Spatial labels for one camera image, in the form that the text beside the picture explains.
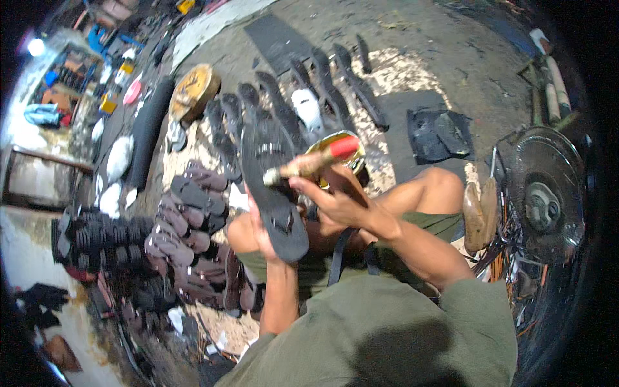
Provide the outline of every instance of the olive green shirt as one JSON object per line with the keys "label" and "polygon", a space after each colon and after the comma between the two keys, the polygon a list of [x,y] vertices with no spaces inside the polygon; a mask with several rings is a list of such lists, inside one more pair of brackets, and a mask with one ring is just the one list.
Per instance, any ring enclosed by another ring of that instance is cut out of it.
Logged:
{"label": "olive green shirt", "polygon": [[357,276],[265,334],[223,386],[508,386],[517,344],[504,283],[462,280],[440,307],[398,280]]}

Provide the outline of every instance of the olive green shorts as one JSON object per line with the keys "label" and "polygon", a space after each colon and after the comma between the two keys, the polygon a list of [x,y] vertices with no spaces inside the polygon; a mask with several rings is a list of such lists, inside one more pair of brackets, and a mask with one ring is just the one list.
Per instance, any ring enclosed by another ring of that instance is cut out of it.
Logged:
{"label": "olive green shorts", "polygon": [[[453,238],[461,219],[461,213],[434,215],[422,212],[405,212],[402,215],[402,220],[423,228],[448,243]],[[381,275],[393,276],[412,285],[419,281],[386,243],[377,241],[368,246],[368,249],[374,249],[379,267],[381,268]],[[267,266],[260,251],[237,254],[237,257],[245,268],[257,277],[259,281],[266,282]],[[330,270],[331,257],[329,255],[308,253],[301,258],[298,267],[299,298],[306,300],[325,289],[329,280]],[[341,279],[367,274],[368,271],[362,254],[344,257],[344,269],[342,270]]]}

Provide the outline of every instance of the hand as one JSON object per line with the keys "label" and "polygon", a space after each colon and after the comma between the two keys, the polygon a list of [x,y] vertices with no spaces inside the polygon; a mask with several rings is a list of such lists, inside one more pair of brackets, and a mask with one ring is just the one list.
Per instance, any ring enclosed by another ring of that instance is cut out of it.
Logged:
{"label": "hand", "polygon": [[352,171],[335,165],[326,168],[322,177],[331,186],[330,192],[304,178],[293,177],[288,182],[291,188],[301,191],[316,203],[321,222],[364,228],[376,204],[365,194]]}
{"label": "hand", "polygon": [[258,244],[258,248],[260,252],[264,256],[264,259],[267,263],[283,263],[281,259],[275,253],[275,249],[273,249],[273,244],[271,243],[271,239],[269,238],[269,233],[267,229],[264,228],[262,224],[262,219],[260,218],[260,210],[254,201],[251,192],[247,188],[247,184],[245,184],[245,192],[247,192],[247,204],[249,206],[249,216],[251,218],[251,228],[254,232],[254,239]]}

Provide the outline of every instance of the paint brush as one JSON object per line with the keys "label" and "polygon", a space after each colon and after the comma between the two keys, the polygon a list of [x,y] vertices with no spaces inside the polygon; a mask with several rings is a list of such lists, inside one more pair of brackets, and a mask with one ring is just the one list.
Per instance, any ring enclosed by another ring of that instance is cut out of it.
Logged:
{"label": "paint brush", "polygon": [[270,168],[264,174],[262,180],[266,186],[274,186],[294,176],[309,178],[312,174],[324,167],[341,162],[353,155],[359,148],[359,139],[349,136],[329,144],[323,150],[312,152],[301,160],[292,161],[277,168]]}

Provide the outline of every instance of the black rubber sheet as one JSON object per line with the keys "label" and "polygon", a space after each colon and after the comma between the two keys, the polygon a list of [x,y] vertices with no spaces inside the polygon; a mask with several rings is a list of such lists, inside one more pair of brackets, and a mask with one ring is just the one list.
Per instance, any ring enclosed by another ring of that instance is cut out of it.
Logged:
{"label": "black rubber sheet", "polygon": [[245,26],[245,32],[277,76],[290,69],[290,59],[302,62],[310,57],[311,45],[308,41],[273,14]]}
{"label": "black rubber sheet", "polygon": [[[396,183],[408,181],[430,166],[450,170],[464,181],[464,161],[462,159],[450,157],[435,163],[419,164],[415,159],[413,147],[410,143],[408,111],[413,112],[413,116],[414,112],[440,115],[447,110],[447,106],[439,93],[433,90],[390,93],[378,97],[378,102],[390,122],[389,131],[385,132],[384,135],[396,173]],[[469,119],[462,115],[452,116],[452,112],[449,116],[462,131],[463,138],[469,142]],[[471,152],[466,159],[474,159],[474,153]]]}

